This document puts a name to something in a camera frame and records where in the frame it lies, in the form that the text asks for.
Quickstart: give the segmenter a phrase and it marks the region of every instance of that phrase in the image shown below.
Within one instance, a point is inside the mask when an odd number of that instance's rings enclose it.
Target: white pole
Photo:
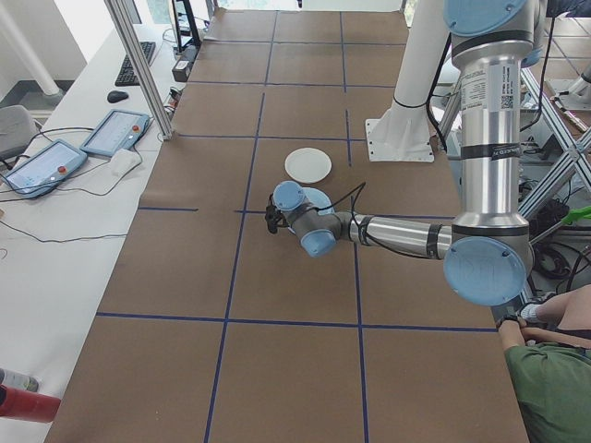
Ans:
[[[55,84],[54,79],[49,71],[47,71],[47,68],[45,68],[37,53],[35,53],[27,37],[20,31],[17,23],[15,23],[15,20],[9,14],[4,5],[4,0],[0,0],[0,30],[35,81],[39,84],[43,93],[46,96],[61,96],[62,91]]]
[[[366,121],[372,162],[433,162],[425,101],[448,34],[442,0],[419,0],[392,107]]]

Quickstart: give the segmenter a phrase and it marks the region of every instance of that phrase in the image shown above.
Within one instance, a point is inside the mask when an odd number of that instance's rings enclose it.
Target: black device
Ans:
[[[173,67],[173,77],[179,83],[186,83],[191,69],[197,58],[198,49],[192,44],[189,45],[181,54],[180,58]]]
[[[139,44],[141,45],[141,50],[146,56],[149,65],[154,57],[156,42],[140,42]],[[115,86],[137,86],[138,84],[139,81],[133,70],[133,66],[131,65],[131,60],[129,60],[129,56],[126,55],[126,58],[123,59],[123,63],[121,64],[117,80],[115,80]]]
[[[125,100],[129,97],[129,94],[126,93],[124,90],[112,90],[107,94],[107,101],[109,103],[117,103]]]

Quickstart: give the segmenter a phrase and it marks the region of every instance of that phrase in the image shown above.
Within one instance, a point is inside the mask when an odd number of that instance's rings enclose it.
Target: person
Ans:
[[[590,443],[591,285],[527,304],[520,315],[498,325],[530,442]]]

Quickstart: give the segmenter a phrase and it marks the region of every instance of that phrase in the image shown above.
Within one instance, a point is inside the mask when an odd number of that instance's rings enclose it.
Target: keyboard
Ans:
[[[141,45],[141,50],[146,56],[149,65],[151,59],[154,57],[156,42],[140,42],[139,44]],[[126,55],[126,58],[123,59],[123,63],[121,64],[117,80],[115,80],[115,86],[137,86],[138,84],[139,81],[136,77],[136,73],[133,71],[131,60],[129,60],[129,57]]]

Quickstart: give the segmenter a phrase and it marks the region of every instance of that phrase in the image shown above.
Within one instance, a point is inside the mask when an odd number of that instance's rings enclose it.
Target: red object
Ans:
[[[59,408],[56,397],[0,385],[0,416],[29,422],[52,422]]]

